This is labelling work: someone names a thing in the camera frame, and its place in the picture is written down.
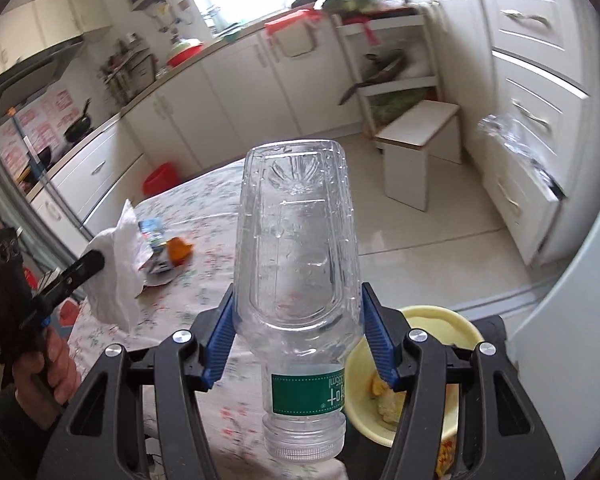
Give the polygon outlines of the person's left hand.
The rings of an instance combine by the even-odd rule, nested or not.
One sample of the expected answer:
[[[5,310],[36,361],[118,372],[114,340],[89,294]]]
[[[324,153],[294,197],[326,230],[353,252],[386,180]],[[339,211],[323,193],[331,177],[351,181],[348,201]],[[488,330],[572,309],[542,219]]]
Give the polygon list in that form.
[[[18,403],[35,411],[66,404],[81,382],[67,341],[53,327],[46,328],[42,349],[20,356],[12,374]]]

